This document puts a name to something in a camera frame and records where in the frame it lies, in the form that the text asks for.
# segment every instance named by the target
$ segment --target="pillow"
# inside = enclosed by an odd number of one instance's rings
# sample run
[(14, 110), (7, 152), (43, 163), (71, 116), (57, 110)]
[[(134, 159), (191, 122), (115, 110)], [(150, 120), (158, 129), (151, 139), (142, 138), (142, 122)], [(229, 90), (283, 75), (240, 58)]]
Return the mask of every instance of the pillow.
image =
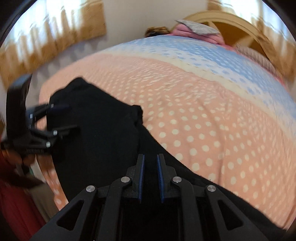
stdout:
[(175, 27), (175, 29), (172, 31), (172, 35), (199, 39), (212, 44), (219, 44), (219, 45), (225, 44), (221, 34), (207, 34), (205, 36), (200, 34), (195, 34), (190, 28), (188, 28), (184, 24), (178, 24)]
[(256, 63), (258, 63), (262, 68), (265, 68), (268, 72), (272, 73), (275, 76), (278, 76), (278, 73), (277, 73), (275, 67), (272, 65), (272, 63), (266, 57), (264, 57), (262, 54), (257, 52), (256, 50), (251, 49), (249, 47), (243, 47), (241, 45), (236, 45), (235, 50), (238, 53), (240, 53), (240, 54), (250, 58), (251, 60), (255, 61)]
[(209, 27), (209, 26), (201, 24), (201, 23), (196, 23), (196, 22), (192, 22), (192, 21), (184, 20), (184, 19), (176, 20), (176, 22), (184, 24), (189, 29), (191, 29), (192, 32), (194, 32), (195, 34), (198, 34), (198, 35), (204, 36), (207, 34), (220, 34), (220, 32), (217, 29), (214, 29), (212, 27)]

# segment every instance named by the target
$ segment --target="striped fabric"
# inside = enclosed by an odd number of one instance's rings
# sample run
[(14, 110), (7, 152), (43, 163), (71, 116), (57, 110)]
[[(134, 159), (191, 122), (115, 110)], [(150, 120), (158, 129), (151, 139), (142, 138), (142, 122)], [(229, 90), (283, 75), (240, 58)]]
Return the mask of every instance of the striped fabric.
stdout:
[(270, 72), (273, 75), (278, 77), (277, 71), (276, 71), (275, 67), (272, 65), (272, 63), (266, 57), (264, 57), (262, 54), (257, 52), (256, 50), (251, 49), (249, 47), (243, 47), (241, 45), (236, 45), (235, 50), (238, 53), (240, 53), (240, 54), (250, 58), (251, 60), (255, 61), (262, 68), (265, 68), (268, 72)]

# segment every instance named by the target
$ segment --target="pink fabric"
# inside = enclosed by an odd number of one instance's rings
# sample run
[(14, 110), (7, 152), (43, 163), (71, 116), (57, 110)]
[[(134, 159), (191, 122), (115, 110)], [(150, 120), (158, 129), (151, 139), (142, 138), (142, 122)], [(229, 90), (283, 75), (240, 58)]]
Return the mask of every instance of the pink fabric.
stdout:
[(206, 41), (212, 44), (219, 44), (219, 45), (225, 45), (224, 39), (222, 35), (220, 34), (207, 34), (206, 36), (202, 36), (199, 34), (195, 34), (192, 32), (191, 29), (189, 29), (184, 24), (178, 24), (175, 29), (172, 31), (172, 34), (174, 36), (182, 36), (182, 37), (188, 37), (193, 39), (198, 39), (202, 41)]

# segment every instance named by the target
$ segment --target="red fabric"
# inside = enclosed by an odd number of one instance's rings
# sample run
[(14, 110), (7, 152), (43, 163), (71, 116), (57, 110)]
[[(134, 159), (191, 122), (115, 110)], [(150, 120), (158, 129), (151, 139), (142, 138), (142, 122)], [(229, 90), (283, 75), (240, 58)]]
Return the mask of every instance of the red fabric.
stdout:
[(33, 200), (22, 188), (8, 185), (4, 180), (14, 176), (10, 165), (0, 150), (0, 211), (20, 241), (28, 241), (45, 221)]

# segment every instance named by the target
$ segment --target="gray fabric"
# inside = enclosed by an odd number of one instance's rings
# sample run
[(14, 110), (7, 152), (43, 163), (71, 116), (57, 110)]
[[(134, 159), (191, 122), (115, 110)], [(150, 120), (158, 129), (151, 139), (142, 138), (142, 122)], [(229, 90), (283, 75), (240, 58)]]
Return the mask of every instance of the gray fabric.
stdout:
[(184, 19), (176, 20), (176, 22), (184, 24), (189, 29), (191, 29), (192, 32), (198, 35), (220, 34), (220, 32), (217, 29), (214, 29), (212, 27), (209, 27), (201, 23), (196, 23), (196, 22), (184, 20)]
[(48, 222), (59, 210), (54, 203), (54, 193), (47, 183), (28, 190), (41, 216)]

